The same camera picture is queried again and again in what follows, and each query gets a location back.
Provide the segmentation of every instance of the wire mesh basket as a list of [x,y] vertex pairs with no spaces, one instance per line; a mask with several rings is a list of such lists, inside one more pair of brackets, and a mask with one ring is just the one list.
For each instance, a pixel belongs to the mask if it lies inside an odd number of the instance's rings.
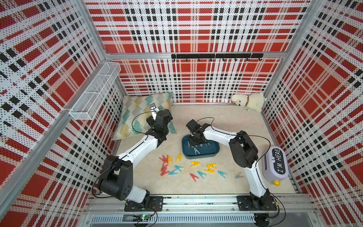
[[120,71],[120,64],[116,62],[103,63],[101,70],[72,107],[70,115],[76,120],[93,120]]

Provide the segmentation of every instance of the yellow clothespin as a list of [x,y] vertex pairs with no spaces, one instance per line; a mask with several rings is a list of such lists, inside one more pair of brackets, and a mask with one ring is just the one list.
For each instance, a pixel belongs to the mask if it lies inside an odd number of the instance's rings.
[[214,165],[217,165],[217,164],[216,163],[214,163],[214,164],[208,164],[207,167],[215,168],[216,169],[216,167],[214,167]]
[[169,165],[170,161],[171,161],[171,163],[173,163],[173,160],[171,160],[171,157],[168,156],[168,165]]
[[206,172],[209,172],[209,173],[214,173],[214,171],[212,169],[210,169],[208,166],[207,166],[207,170],[204,170]]
[[200,164],[200,162],[191,162],[191,163],[193,163],[192,167],[193,167],[193,166],[197,166],[197,165],[199,165],[199,164]]
[[180,153],[178,154],[178,157],[176,158],[175,161],[178,161],[178,159],[179,159],[179,162],[182,160],[182,157],[181,157],[181,154]]

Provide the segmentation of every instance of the blue clothespin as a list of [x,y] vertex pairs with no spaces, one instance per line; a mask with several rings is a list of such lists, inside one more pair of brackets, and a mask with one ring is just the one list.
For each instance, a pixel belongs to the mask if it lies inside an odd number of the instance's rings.
[[180,172],[181,172],[181,170],[180,170],[180,168],[184,168],[184,167],[182,167],[182,166],[174,166],[177,170],[179,170]]
[[171,172],[169,173],[169,175],[177,175],[178,173],[175,173],[175,171],[176,171],[176,169],[174,169],[173,171],[171,171]]
[[220,170],[218,170],[218,173],[223,177],[223,178],[226,178],[223,174],[227,175],[225,172],[222,172]]
[[206,175],[205,173],[202,173],[201,171],[198,171],[198,174],[200,175],[200,177],[201,177],[202,179],[204,179],[203,175]]

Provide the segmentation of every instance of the patterned pillow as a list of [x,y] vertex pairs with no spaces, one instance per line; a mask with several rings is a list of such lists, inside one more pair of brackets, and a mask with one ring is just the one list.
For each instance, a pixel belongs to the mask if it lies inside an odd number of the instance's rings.
[[[145,113],[150,111],[149,105],[151,103],[155,103],[159,110],[168,109],[171,111],[171,97],[173,97],[172,92],[152,94],[150,96],[124,96],[122,100],[123,107],[121,111],[121,119],[112,140],[123,139],[140,134],[136,131],[146,133],[150,129],[146,119],[151,115],[151,113]],[[141,115],[134,120],[133,124],[135,131],[131,124],[132,120],[139,114]],[[168,129],[170,133],[176,134],[173,122],[168,124]]]

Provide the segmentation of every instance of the teal plastic tray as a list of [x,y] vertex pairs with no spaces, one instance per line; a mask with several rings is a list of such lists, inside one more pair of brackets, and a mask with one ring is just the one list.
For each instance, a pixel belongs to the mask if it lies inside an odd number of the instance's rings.
[[188,159],[213,157],[219,152],[219,143],[216,141],[207,140],[208,143],[190,146],[188,138],[189,135],[186,135],[181,140],[183,154]]

